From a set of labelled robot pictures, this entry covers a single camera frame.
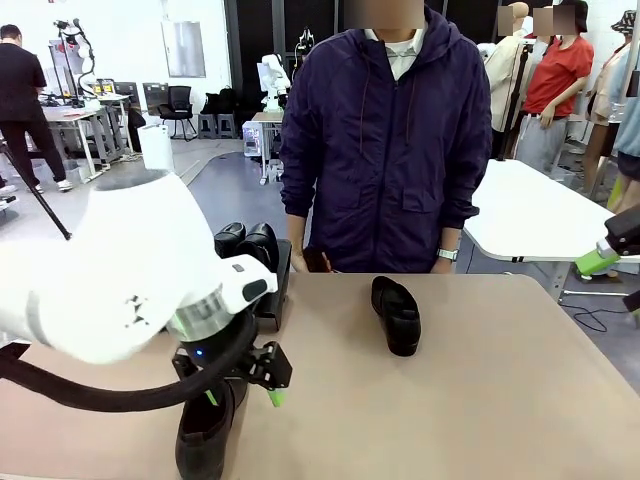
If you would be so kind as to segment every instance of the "red shirt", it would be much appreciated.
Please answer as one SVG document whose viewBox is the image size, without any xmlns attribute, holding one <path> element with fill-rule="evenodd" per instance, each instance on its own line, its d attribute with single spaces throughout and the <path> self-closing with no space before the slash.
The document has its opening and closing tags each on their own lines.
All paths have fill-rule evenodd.
<svg viewBox="0 0 640 480">
<path fill-rule="evenodd" d="M 573 85 L 576 80 L 587 77 L 593 65 L 593 46 L 578 37 L 566 50 L 560 50 L 556 41 L 549 47 L 531 79 L 524 111 L 539 114 L 551 101 Z M 556 107 L 556 117 L 568 117 L 573 113 L 576 97 Z"/>
</svg>

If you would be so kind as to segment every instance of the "jacket zipper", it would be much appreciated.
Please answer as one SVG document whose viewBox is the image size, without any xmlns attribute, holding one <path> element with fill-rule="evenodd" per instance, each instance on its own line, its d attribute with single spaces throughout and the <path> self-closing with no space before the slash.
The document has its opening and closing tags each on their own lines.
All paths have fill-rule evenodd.
<svg viewBox="0 0 640 480">
<path fill-rule="evenodd" d="M 373 231 L 373 255 L 371 257 L 371 266 L 375 270 L 376 261 L 378 258 L 378 241 L 380 237 L 380 210 L 382 206 L 382 195 L 385 190 L 385 178 L 387 173 L 387 163 L 389 160 L 389 153 L 391 150 L 391 136 L 393 134 L 393 122 L 396 107 L 396 95 L 398 93 L 398 81 L 393 82 L 393 95 L 391 96 L 391 114 L 389 115 L 389 127 L 387 128 L 387 143 L 384 149 L 384 158 L 382 160 L 382 179 L 380 180 L 380 186 L 378 188 L 378 201 L 376 205 L 376 223 Z"/>
</svg>

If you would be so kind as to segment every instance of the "white table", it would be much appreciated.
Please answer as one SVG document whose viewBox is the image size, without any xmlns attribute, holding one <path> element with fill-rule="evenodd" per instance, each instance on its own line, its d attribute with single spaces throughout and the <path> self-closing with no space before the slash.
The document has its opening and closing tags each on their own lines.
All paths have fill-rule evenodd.
<svg viewBox="0 0 640 480">
<path fill-rule="evenodd" d="M 260 136 L 262 138 L 262 178 L 260 185 L 266 185 L 269 182 L 269 165 L 271 160 L 271 142 L 276 132 L 282 127 L 282 118 L 284 112 L 258 112 L 255 114 L 252 122 L 260 124 Z"/>
<path fill-rule="evenodd" d="M 559 300 L 571 265 L 607 235 L 613 214 L 516 160 L 491 160 L 473 197 L 480 215 L 465 232 L 486 256 L 553 264 L 547 291 Z M 621 263 L 640 263 L 625 257 Z"/>
<path fill-rule="evenodd" d="M 107 105 L 118 103 L 118 105 L 120 106 L 120 113 L 122 114 L 122 122 L 124 123 L 124 130 L 127 133 L 127 148 L 129 148 L 130 152 L 133 152 L 133 143 L 131 143 L 131 133 L 129 133 L 129 118 L 127 117 L 127 112 L 124 108 L 124 101 L 128 99 L 129 99 L 128 95 L 119 95 L 117 93 L 110 93 L 110 94 L 98 96 L 98 100 L 100 101 L 100 103 L 104 103 Z"/>
<path fill-rule="evenodd" d="M 80 140 L 82 141 L 82 147 L 87 157 L 87 163 L 89 165 L 89 178 L 86 182 L 95 180 L 100 175 L 109 170 L 109 164 L 103 165 L 103 168 L 96 172 L 96 167 L 93 164 L 93 158 L 91 156 L 91 149 L 89 148 L 89 142 L 87 142 L 87 136 L 84 133 L 80 120 L 86 120 L 96 115 L 100 110 L 87 109 L 87 108 L 71 108 L 71 107 L 47 107 L 42 109 L 44 115 L 49 123 L 71 123 L 74 128 L 80 134 Z"/>
</svg>

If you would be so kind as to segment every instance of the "drawstring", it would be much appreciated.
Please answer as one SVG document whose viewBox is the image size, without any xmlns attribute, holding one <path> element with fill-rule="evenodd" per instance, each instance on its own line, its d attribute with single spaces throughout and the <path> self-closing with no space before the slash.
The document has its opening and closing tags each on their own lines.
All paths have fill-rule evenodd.
<svg viewBox="0 0 640 480">
<path fill-rule="evenodd" d="M 409 111 L 407 112 L 407 133 L 406 133 L 406 144 L 409 145 L 409 140 L 411 138 L 411 134 L 409 132 L 409 126 L 411 125 L 411 113 L 413 112 L 413 97 L 416 94 L 416 78 L 415 75 L 411 79 L 411 99 L 409 100 Z"/>
<path fill-rule="evenodd" d="M 367 90 L 369 89 L 369 80 L 371 80 L 371 63 L 367 56 L 364 56 L 367 62 L 367 81 L 364 84 L 364 92 L 362 94 L 362 110 L 360 111 L 360 155 L 362 155 L 362 144 L 364 141 L 364 107 L 367 104 Z"/>
</svg>

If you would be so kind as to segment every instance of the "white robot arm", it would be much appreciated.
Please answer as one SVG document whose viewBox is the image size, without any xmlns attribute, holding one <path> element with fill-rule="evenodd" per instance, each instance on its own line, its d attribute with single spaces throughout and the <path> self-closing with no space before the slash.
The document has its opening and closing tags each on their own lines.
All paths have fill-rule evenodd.
<svg viewBox="0 0 640 480">
<path fill-rule="evenodd" d="M 224 329 L 278 289 L 258 260 L 222 260 L 182 181 L 164 171 L 103 178 L 69 242 L 3 244 L 0 330 L 88 363 L 113 363 L 163 327 L 181 341 Z"/>
<path fill-rule="evenodd" d="M 267 92 L 265 112 L 281 112 L 281 99 L 286 98 L 291 89 L 291 81 L 282 67 L 280 57 L 275 54 L 262 57 L 258 73 L 262 91 Z"/>
</svg>

